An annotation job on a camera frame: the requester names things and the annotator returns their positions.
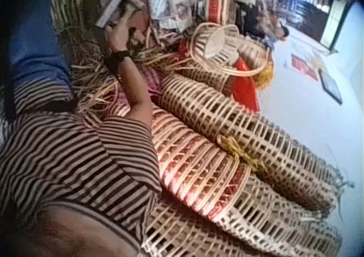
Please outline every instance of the white floor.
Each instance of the white floor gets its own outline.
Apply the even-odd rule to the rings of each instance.
[[[275,78],[268,89],[259,93],[261,112],[318,156],[338,166],[346,178],[355,182],[355,188],[347,188],[342,196],[343,221],[337,209],[328,221],[339,228],[344,238],[339,256],[357,257],[364,244],[361,107],[350,83],[340,74],[330,57],[322,58],[340,89],[341,106],[323,91],[320,80],[316,82],[285,67],[291,52],[305,57],[305,54],[312,52],[312,46],[322,49],[297,31],[291,34],[286,42],[276,45]]]

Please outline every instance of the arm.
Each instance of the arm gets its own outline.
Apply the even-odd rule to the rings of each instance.
[[[121,19],[109,35],[109,44],[114,52],[127,50],[129,33],[126,20]],[[126,57],[119,65],[119,75],[126,98],[131,107],[126,118],[141,121],[148,127],[152,124],[152,102],[147,84],[132,59]]]

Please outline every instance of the yellow string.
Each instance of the yellow string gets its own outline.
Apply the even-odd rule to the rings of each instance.
[[[223,135],[218,135],[217,144],[222,149],[235,156],[237,159],[243,159],[248,165],[252,167],[253,172],[268,172],[264,163],[259,159],[253,159],[251,156],[249,156],[244,150],[240,148],[239,144],[232,136],[225,137]]]

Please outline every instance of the woman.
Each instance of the woman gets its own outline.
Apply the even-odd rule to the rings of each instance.
[[[151,101],[126,53],[126,24],[119,22],[109,43],[119,52],[114,56],[131,110],[125,118],[111,114],[98,129],[89,129],[74,114],[50,0],[17,3],[5,80],[8,106],[2,113],[8,122],[0,130],[4,252],[137,256],[161,188]]]

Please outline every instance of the black and white striped shirt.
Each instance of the black and white striped shirt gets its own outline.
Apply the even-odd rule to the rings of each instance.
[[[138,252],[161,191],[149,128],[108,117],[93,129],[72,113],[38,112],[49,101],[72,99],[67,86],[50,80],[25,83],[14,96],[17,119],[8,124],[0,113],[0,216],[27,229],[39,211],[64,207]]]

